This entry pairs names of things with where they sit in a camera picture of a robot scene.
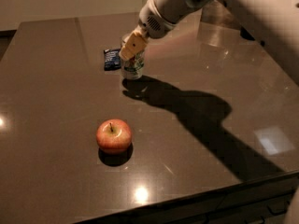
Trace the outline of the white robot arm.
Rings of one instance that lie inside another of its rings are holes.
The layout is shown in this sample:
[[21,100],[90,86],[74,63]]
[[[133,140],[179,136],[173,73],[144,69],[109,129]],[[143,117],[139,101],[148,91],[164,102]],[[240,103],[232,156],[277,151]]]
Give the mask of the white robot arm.
[[[138,25],[122,45],[128,61],[145,49],[149,40],[166,36],[186,16],[213,0],[148,0],[139,12]],[[253,38],[299,83],[298,0],[217,0]]]

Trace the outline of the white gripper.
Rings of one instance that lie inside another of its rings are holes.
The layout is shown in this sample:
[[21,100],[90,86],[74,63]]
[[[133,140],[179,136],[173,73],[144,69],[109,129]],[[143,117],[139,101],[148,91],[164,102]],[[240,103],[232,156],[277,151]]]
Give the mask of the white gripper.
[[129,61],[148,44],[145,37],[160,39],[165,37],[175,25],[167,21],[158,11],[154,0],[148,0],[139,12],[138,26],[141,33],[132,31],[127,41],[121,46],[120,57]]

